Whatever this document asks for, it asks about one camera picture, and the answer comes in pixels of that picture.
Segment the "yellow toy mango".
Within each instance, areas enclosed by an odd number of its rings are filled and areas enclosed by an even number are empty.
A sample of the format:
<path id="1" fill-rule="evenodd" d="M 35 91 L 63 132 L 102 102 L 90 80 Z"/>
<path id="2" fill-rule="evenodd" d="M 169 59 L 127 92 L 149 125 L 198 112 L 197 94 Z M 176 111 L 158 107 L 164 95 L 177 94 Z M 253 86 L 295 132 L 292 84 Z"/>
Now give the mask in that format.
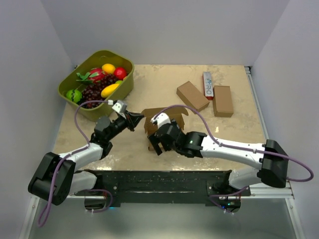
<path id="1" fill-rule="evenodd" d="M 111 84 L 111 85 L 105 87 L 101 91 L 101 97 L 102 98 L 107 98 L 108 96 L 110 96 L 117 89 L 118 86 L 120 86 L 120 84 Z"/>

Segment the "red toy apple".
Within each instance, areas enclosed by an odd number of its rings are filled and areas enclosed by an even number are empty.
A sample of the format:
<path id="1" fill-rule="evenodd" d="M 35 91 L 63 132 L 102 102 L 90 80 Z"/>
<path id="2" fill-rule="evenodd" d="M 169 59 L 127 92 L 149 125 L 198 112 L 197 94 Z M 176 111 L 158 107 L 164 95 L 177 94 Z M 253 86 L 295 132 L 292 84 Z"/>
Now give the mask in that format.
<path id="1" fill-rule="evenodd" d="M 114 76 L 119 80 L 124 80 L 127 77 L 127 72 L 123 67 L 117 67 L 114 71 Z"/>

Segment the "green plastic basket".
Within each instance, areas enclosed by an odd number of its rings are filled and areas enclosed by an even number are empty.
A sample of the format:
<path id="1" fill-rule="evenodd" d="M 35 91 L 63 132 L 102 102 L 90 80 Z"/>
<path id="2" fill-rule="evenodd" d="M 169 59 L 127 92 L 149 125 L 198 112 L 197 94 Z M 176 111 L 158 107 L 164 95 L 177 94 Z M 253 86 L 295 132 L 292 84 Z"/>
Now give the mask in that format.
<path id="1" fill-rule="evenodd" d="M 59 95 L 91 121 L 110 115 L 107 100 L 123 100 L 133 89 L 133 63 L 111 51 L 100 50 L 88 57 L 58 86 Z"/>

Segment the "purple toy grapes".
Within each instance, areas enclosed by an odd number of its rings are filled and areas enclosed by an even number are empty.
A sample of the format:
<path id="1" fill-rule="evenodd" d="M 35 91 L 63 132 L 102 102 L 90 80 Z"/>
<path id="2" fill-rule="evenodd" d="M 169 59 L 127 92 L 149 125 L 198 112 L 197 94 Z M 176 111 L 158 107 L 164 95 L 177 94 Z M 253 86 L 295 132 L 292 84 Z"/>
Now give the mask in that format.
<path id="1" fill-rule="evenodd" d="M 114 76 L 112 74 L 108 74 L 103 79 L 101 79 L 100 82 L 98 82 L 97 87 L 98 87 L 98 89 L 102 90 L 105 87 L 116 83 L 118 80 L 119 79 L 116 76 Z"/>

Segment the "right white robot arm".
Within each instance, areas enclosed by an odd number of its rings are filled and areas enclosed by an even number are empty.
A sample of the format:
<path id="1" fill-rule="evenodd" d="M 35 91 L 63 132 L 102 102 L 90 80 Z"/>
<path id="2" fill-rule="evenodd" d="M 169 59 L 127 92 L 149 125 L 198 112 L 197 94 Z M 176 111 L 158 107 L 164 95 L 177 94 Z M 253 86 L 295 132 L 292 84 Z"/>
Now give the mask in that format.
<path id="1" fill-rule="evenodd" d="M 151 119 L 157 130 L 148 136 L 157 155 L 163 150 L 174 150 L 188 158 L 221 158 L 245 164 L 233 170 L 222 183 L 222 190 L 232 196 L 243 187 L 263 183 L 274 188 L 284 188 L 287 180 L 286 154 L 274 140 L 266 144 L 246 144 L 216 139 L 202 132 L 184 133 L 173 119 Z"/>

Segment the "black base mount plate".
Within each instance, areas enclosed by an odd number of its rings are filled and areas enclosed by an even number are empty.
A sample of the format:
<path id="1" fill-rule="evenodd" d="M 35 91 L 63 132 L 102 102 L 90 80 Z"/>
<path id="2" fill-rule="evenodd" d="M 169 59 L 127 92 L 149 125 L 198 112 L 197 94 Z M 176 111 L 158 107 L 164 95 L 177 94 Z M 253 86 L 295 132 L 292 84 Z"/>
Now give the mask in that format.
<path id="1" fill-rule="evenodd" d="M 76 193 L 85 197 L 85 207 L 100 209 L 103 202 L 112 207 L 124 203 L 204 204 L 236 212 L 242 196 L 228 185 L 230 171 L 93 171 L 97 182 L 93 192 Z"/>

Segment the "brown cardboard box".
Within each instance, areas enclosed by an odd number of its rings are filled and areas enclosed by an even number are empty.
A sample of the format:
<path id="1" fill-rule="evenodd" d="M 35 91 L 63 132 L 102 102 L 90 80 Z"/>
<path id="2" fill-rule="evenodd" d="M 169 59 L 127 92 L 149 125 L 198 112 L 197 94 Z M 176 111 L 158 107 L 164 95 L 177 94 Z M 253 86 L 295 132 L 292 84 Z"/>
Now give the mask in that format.
<path id="1" fill-rule="evenodd" d="M 150 108 L 144 109 L 146 117 L 145 133 L 149 141 L 149 150 L 160 155 L 163 151 L 180 150 L 186 142 L 183 115 L 188 115 L 186 109 Z"/>

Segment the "closed brown box middle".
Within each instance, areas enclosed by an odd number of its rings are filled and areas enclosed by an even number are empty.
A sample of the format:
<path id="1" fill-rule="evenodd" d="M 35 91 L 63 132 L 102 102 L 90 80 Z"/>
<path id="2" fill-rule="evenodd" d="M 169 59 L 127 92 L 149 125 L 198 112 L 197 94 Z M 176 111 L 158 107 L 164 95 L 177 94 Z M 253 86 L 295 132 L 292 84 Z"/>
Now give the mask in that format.
<path id="1" fill-rule="evenodd" d="M 192 107 L 198 112 L 209 106 L 209 100 L 190 81 L 177 87 L 176 94 L 187 106 Z"/>

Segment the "dark red toy grapes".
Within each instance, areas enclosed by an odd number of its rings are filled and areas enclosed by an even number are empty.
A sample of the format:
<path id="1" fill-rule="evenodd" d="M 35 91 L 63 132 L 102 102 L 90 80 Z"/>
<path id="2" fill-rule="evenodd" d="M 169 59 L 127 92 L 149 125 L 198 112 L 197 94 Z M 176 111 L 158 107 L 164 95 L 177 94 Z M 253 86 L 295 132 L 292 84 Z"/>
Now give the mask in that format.
<path id="1" fill-rule="evenodd" d="M 82 99 L 80 103 L 84 103 L 87 101 L 94 101 L 94 100 L 103 100 L 104 98 L 101 96 L 101 92 L 104 89 L 104 86 L 101 84 L 92 84 L 88 85 L 83 91 L 82 91 Z M 94 102 L 94 103 L 87 103 L 83 106 L 85 109 L 93 109 L 99 106 L 101 103 Z"/>

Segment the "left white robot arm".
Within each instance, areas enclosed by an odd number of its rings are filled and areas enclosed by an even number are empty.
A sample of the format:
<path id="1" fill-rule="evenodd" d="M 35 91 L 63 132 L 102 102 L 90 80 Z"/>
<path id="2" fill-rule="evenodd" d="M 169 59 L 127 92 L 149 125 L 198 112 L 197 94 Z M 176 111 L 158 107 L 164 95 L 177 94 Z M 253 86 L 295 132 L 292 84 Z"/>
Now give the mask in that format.
<path id="1" fill-rule="evenodd" d="M 99 195 L 103 191 L 102 181 L 92 173 L 77 170 L 106 157 L 113 147 L 111 140 L 125 129 L 134 131 L 144 117 L 141 113 L 125 111 L 116 120 L 107 116 L 99 118 L 87 145 L 68 153 L 44 155 L 28 192 L 57 206 L 71 192 L 87 190 L 91 195 Z"/>

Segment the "closed brown box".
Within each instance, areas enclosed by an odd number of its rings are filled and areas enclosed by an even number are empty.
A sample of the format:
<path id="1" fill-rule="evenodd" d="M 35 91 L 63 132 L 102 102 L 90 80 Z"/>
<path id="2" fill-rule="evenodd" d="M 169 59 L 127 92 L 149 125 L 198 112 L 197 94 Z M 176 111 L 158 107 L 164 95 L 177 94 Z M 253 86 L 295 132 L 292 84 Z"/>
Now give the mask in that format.
<path id="1" fill-rule="evenodd" d="M 215 117 L 230 118 L 234 114 L 229 86 L 214 86 L 213 112 Z"/>
<path id="2" fill-rule="evenodd" d="M 209 100 L 190 81 L 177 87 L 176 94 L 187 106 L 192 107 L 198 112 L 209 106 Z"/>

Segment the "green toy watermelon ball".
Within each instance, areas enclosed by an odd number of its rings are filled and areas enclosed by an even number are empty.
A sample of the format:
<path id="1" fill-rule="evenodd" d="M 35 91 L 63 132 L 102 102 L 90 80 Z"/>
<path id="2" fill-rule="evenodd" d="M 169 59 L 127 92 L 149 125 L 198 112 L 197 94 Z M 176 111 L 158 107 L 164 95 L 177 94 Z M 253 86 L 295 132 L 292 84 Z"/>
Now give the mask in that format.
<path id="1" fill-rule="evenodd" d="M 76 90 L 76 89 L 69 90 L 66 93 L 66 98 L 77 104 L 82 99 L 82 93 L 79 90 Z"/>

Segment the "pink toy dragon fruit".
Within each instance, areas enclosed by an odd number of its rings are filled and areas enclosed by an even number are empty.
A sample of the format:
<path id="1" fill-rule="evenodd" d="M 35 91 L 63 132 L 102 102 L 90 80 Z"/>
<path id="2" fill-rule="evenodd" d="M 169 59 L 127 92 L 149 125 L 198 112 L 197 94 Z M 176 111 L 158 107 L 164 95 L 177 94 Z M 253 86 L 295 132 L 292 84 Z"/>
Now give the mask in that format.
<path id="1" fill-rule="evenodd" d="M 101 82 L 102 79 L 106 77 L 105 72 L 101 68 L 93 68 L 89 72 L 88 80 L 93 84 Z"/>

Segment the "yellow toy lemon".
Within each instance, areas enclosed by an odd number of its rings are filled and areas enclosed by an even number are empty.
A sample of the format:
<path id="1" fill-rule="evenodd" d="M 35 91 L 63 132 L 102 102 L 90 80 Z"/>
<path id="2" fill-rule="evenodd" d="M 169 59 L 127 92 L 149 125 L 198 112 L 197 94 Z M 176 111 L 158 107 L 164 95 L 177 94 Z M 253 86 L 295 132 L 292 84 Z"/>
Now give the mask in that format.
<path id="1" fill-rule="evenodd" d="M 101 69 L 106 73 L 106 74 L 114 74 L 114 71 L 116 69 L 116 67 L 112 64 L 104 64 Z"/>

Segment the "closed brown box right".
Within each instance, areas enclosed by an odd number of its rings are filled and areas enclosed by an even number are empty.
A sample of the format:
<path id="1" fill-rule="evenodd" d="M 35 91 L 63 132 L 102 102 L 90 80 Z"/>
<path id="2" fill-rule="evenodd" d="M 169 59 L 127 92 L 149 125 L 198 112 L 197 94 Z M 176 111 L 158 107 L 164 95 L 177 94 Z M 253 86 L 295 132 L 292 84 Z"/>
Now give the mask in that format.
<path id="1" fill-rule="evenodd" d="M 229 86 L 214 86 L 213 112 L 215 117 L 230 118 L 234 114 Z"/>

